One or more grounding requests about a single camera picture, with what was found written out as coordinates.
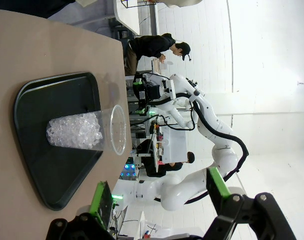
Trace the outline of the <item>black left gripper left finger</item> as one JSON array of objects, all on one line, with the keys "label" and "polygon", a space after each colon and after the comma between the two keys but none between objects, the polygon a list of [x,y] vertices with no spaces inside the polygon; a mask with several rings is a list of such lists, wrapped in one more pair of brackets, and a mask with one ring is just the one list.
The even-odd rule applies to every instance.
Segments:
[{"label": "black left gripper left finger", "polygon": [[71,221],[57,218],[50,223],[48,240],[112,240],[108,225],[114,201],[106,181],[97,184],[89,209]]}]

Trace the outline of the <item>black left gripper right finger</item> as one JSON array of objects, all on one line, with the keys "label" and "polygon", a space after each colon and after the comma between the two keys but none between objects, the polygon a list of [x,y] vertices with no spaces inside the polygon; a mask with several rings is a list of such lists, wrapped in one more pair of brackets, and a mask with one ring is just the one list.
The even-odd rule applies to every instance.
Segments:
[{"label": "black left gripper right finger", "polygon": [[262,192],[249,198],[231,193],[215,167],[206,169],[206,189],[217,213],[205,240],[229,240],[238,224],[249,225],[258,240],[296,239],[275,198]]}]

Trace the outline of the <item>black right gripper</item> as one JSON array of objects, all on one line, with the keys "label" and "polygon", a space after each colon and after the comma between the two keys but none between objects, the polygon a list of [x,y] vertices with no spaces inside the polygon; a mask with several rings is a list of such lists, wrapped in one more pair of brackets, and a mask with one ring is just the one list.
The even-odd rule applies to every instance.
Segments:
[{"label": "black right gripper", "polygon": [[145,99],[138,100],[138,108],[136,113],[140,115],[145,115],[149,109],[149,102],[152,100],[157,100],[161,97],[160,85],[147,82],[144,74],[134,75],[133,87],[143,87],[145,92]]}]

